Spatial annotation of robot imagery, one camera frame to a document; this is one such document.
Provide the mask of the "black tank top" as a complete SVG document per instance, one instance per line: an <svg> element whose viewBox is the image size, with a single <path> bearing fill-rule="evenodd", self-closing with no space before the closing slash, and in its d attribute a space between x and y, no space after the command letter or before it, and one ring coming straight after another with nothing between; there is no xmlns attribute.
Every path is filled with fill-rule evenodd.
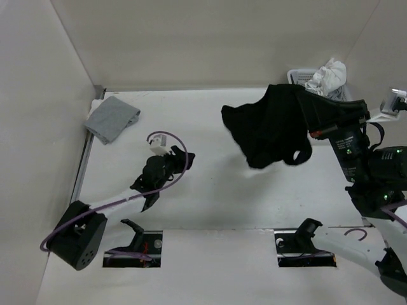
<svg viewBox="0 0 407 305"><path fill-rule="evenodd" d="M296 96L304 91L300 85L269 85L253 104L222 107L223 124L250 168L264 169L279 161L298 166L311 158L308 129Z"/></svg>

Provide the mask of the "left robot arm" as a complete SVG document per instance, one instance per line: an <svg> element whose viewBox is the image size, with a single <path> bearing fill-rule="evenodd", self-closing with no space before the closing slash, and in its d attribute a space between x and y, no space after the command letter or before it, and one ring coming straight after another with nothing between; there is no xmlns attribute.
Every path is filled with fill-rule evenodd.
<svg viewBox="0 0 407 305"><path fill-rule="evenodd" d="M111 255L128 254L136 259L151 260L142 248L142 228L124 218L126 208L143 213L192 167L196 154L184 152L172 146L163 155L147 159L142 173L121 194L105 201L87 205L80 200L72 202L52 233L42 242L41 250L47 250L68 263L75 270L86 268L97 254L109 220L120 221L134 231L121 237L121 246L109 250Z"/></svg>

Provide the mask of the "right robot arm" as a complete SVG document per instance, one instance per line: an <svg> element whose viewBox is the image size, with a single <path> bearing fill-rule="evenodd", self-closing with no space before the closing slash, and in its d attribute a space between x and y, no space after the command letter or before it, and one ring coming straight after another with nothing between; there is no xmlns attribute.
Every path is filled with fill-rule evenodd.
<svg viewBox="0 0 407 305"><path fill-rule="evenodd" d="M309 91L297 95L310 136L328 139L346 180L346 192L360 213L381 233L386 247L348 239L307 218L294 234L296 246L312 253L325 250L364 267L391 291L406 297L406 147L370 145L371 117L363 100L339 102Z"/></svg>

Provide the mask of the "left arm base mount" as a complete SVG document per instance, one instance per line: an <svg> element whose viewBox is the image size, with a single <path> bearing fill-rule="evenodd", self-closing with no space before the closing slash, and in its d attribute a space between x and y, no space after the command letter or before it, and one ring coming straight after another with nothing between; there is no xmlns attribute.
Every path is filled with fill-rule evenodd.
<svg viewBox="0 0 407 305"><path fill-rule="evenodd" d="M162 263L163 231L135 234L129 245L105 251L104 268L160 268Z"/></svg>

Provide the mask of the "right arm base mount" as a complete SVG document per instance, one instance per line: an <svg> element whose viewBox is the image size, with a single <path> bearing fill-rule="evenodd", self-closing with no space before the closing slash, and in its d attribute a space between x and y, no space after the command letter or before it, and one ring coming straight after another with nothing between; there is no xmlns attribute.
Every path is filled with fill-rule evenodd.
<svg viewBox="0 0 407 305"><path fill-rule="evenodd" d="M280 268L336 268L336 257L323 250L306 250L294 240L295 229L278 229L273 232Z"/></svg>

